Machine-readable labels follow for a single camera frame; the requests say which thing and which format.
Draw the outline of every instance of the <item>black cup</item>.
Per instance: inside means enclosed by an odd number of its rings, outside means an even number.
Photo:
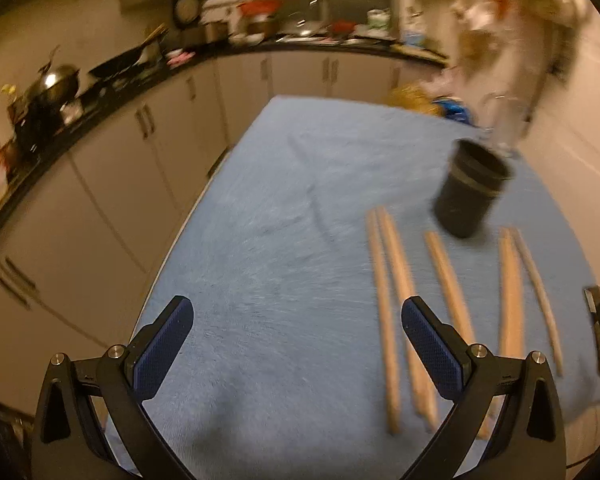
[[[439,224],[457,238],[473,235],[512,175],[509,165],[495,153],[470,139],[458,140],[433,205]]]

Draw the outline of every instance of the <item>kitchen counter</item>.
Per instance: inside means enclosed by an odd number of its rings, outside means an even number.
[[[236,56],[258,52],[278,52],[291,50],[306,50],[320,52],[350,52],[356,54],[370,54],[373,56],[391,57],[394,59],[414,59],[432,64],[440,68],[446,66],[443,57],[436,56],[428,51],[411,49],[408,54],[396,52],[384,44],[375,45],[342,45],[342,44],[302,44],[285,43],[279,41],[265,41],[253,46],[224,45],[207,52],[196,54],[189,62],[176,68],[168,68],[165,64],[156,66],[144,78],[136,78],[123,88],[110,92],[110,97],[100,99],[95,107],[86,107],[84,115],[70,126],[65,127],[56,134],[53,141],[43,150],[35,163],[28,164],[18,171],[10,182],[9,190],[0,202],[0,230],[16,209],[21,200],[35,186],[36,182],[45,172],[71,148],[79,139],[87,135],[104,119],[122,108],[128,102],[141,96],[151,88],[167,81],[176,74],[188,70],[206,60],[222,56]]]

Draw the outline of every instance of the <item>red container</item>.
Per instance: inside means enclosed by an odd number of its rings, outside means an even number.
[[[257,16],[266,14],[270,16],[282,6],[282,0],[251,0],[238,5],[243,16]]]

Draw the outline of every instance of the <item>wooden stick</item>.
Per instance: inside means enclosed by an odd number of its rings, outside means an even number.
[[[471,324],[469,310],[464,302],[462,288],[458,282],[456,272],[451,265],[449,256],[446,254],[445,246],[440,239],[440,235],[436,231],[426,231],[424,233],[424,239],[429,248],[433,266],[438,274],[438,280],[442,287],[442,293],[445,295],[446,306],[449,309],[453,324],[462,339],[464,339],[468,345],[471,345],[477,342],[475,340],[474,327]],[[490,425],[485,417],[480,426],[480,430],[478,431],[478,438],[486,440],[488,439],[489,434]]]
[[[534,262],[533,256],[531,255],[531,251],[529,250],[529,247],[527,246],[524,238],[522,237],[522,233],[519,229],[515,228],[511,228],[510,232],[513,236],[513,241],[515,242],[515,245],[518,248],[520,257],[522,258],[522,263],[526,267],[526,272],[529,275],[529,279],[531,280],[531,283],[534,286],[536,298],[538,298],[538,304],[540,305],[540,310],[542,310],[542,314],[544,315],[544,322],[546,323],[547,330],[549,331],[549,340],[551,341],[551,346],[554,350],[556,372],[561,377],[563,370],[562,348],[560,346],[560,335],[558,334],[558,327],[555,323],[554,311],[551,309],[551,303],[549,303],[549,297],[546,294],[546,290],[544,290],[544,283],[542,283],[542,277],[540,276],[540,272],[536,267],[536,263]]]
[[[389,262],[391,263],[398,303],[402,307],[404,300],[416,294],[411,267],[404,254],[400,233],[395,226],[392,216],[389,215],[384,207],[379,207],[378,218],[382,238],[384,238],[384,245],[389,256]],[[440,422],[438,418],[436,388],[406,334],[404,334],[404,343],[415,410],[427,419],[429,429],[436,431]]]
[[[500,355],[524,357],[524,297],[520,263],[508,228],[500,229]]]
[[[386,377],[386,404],[389,432],[400,431],[400,375],[395,350],[395,332],[392,323],[389,282],[384,266],[384,256],[378,231],[378,218],[375,211],[366,213],[366,231],[369,241],[371,263],[376,279],[378,292],[378,314],[380,320],[380,337],[382,341],[382,358]]]

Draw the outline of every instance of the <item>blue towel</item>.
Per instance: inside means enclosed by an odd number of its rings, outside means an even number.
[[[267,105],[190,218],[139,321],[152,322],[175,294],[193,303],[193,330],[144,405],[197,478],[396,479],[419,455],[431,434],[414,414],[402,358],[402,433],[387,433],[365,211],[388,207],[417,293],[449,322],[422,234],[437,228],[430,204],[453,140],[474,133],[376,105],[280,97]],[[571,420],[600,399],[582,296],[594,279],[538,177],[522,161],[513,165],[516,177],[480,234],[442,237],[476,337],[497,354],[498,228],[522,230],[562,338],[565,376],[557,387]],[[525,349],[551,359],[524,276]],[[440,399],[441,417],[450,407]],[[121,456],[111,424],[107,433]],[[483,450],[475,443],[462,470]]]

